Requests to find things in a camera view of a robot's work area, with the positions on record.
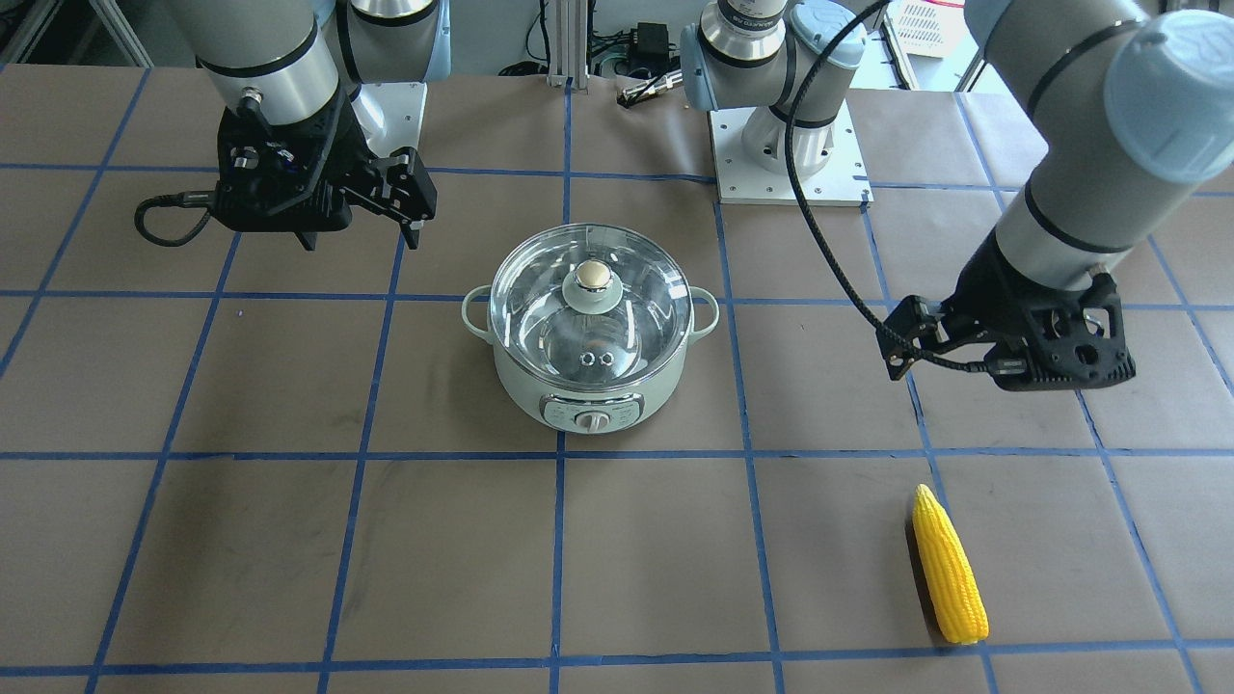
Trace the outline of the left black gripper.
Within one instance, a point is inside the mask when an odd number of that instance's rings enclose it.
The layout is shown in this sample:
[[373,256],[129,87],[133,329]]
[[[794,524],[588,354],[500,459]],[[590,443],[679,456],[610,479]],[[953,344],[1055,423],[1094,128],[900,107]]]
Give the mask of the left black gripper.
[[[1093,361],[1096,343],[1080,307],[1081,293],[1030,280],[1006,259],[991,231],[960,272],[948,299],[955,315],[970,319],[1024,361]],[[876,338],[890,379],[902,379],[917,361],[937,366],[945,303],[906,296],[884,320]]]

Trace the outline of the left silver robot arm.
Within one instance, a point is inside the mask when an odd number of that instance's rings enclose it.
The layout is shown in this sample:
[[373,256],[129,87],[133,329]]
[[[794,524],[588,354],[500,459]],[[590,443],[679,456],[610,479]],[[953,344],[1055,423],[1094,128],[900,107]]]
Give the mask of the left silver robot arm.
[[888,377],[917,361],[1001,389],[1099,389],[1137,375],[1113,269],[1232,164],[1232,19],[1133,1],[967,1],[983,61],[1048,146],[943,303],[863,303],[811,211],[805,177],[877,14],[833,1],[710,1],[684,28],[684,90],[700,110],[754,107],[745,148],[784,177]]

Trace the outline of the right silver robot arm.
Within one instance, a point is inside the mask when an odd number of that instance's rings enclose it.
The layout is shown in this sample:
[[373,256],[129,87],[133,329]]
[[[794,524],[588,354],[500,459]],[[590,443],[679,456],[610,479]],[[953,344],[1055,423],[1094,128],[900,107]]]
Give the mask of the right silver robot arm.
[[[292,233],[313,249],[355,209],[397,224],[407,249],[436,217],[420,157],[427,85],[450,74],[445,1],[172,1],[169,14],[225,101],[218,179],[136,209],[146,240],[180,247],[217,221]],[[154,207],[201,209],[176,238],[151,233]]]

